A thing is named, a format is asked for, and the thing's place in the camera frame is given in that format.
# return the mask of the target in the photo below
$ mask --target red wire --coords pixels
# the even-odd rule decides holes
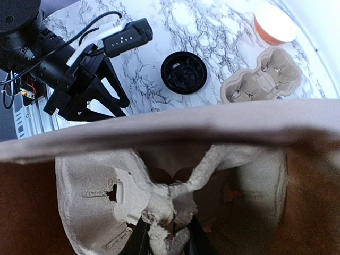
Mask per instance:
[[[32,81],[32,84],[28,84],[28,79],[29,79],[29,76],[27,76],[26,85],[27,85],[27,86],[30,86],[30,87],[33,89],[33,94],[35,95],[35,94],[36,94],[36,89],[35,89],[35,87],[33,86],[33,81]]]

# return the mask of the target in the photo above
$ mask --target hole in cardboard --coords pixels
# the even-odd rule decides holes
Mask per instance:
[[[114,184],[112,187],[112,191],[106,192],[110,201],[117,202],[117,184]]]

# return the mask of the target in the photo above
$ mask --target orange cup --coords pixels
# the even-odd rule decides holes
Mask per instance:
[[[254,24],[260,37],[269,44],[281,45],[296,38],[296,26],[292,19],[280,8],[269,3],[256,8]]]

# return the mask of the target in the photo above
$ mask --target black surface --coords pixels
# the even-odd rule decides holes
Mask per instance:
[[[41,0],[0,1],[0,34],[18,31],[30,23],[39,12]]]
[[[207,68],[195,54],[176,52],[164,60],[161,78],[173,92],[191,94],[200,90],[206,83]]]

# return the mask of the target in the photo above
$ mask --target cable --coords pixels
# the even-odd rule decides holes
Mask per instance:
[[[16,79],[22,77],[23,75],[25,75],[26,73],[28,73],[29,71],[31,71],[34,67],[36,67],[37,65],[39,65],[42,61],[44,61],[46,58],[50,57],[50,55],[53,55],[54,53],[56,53],[57,51],[65,48],[66,46],[70,45],[71,43],[73,43],[75,40],[77,40],[83,33],[85,33],[90,27],[93,26],[93,24],[95,24],[98,20],[102,19],[105,16],[111,15],[111,14],[117,14],[119,16],[119,18],[122,18],[122,14],[120,12],[117,11],[110,11],[110,12],[106,12],[101,14],[100,16],[96,17],[95,19],[93,19],[86,27],[84,27],[79,33],[77,33],[74,37],[72,37],[70,40],[68,40],[67,42],[65,42],[64,44],[60,45],[59,47],[57,47],[56,49],[54,49],[53,51],[47,53],[45,56],[39,58],[38,60],[35,60],[33,62],[36,62],[35,64],[33,64],[31,67],[26,68],[25,70],[23,70],[22,72],[20,72],[17,76],[11,78],[8,81],[4,81],[0,83],[1,85],[6,85],[12,81],[15,81]]]
[[[11,88],[12,88],[12,94],[11,94],[11,102],[10,102],[10,105],[7,105],[7,103],[6,103],[6,94],[3,93],[3,98],[2,98],[3,101],[2,101],[2,102],[3,102],[4,107],[5,107],[6,110],[11,109],[12,106],[13,106],[13,103],[14,103],[14,96],[15,96],[15,83],[14,83],[14,82],[12,83]]]
[[[82,36],[80,37],[80,39],[79,39],[78,46],[81,45],[81,43],[83,42],[85,36],[87,36],[89,33],[92,33],[92,32],[94,32],[94,31],[97,31],[98,29],[99,29],[99,28],[92,28],[92,29],[90,29],[89,31],[86,31],[85,33],[83,33],[83,35],[82,35]]]
[[[31,88],[33,89],[32,93],[35,95],[35,94],[36,94],[36,89],[35,89],[35,87],[33,86],[33,81],[32,81],[32,84],[28,84],[28,79],[29,79],[29,78],[30,78],[30,77],[27,76],[26,85],[29,86],[29,87],[31,87]]]

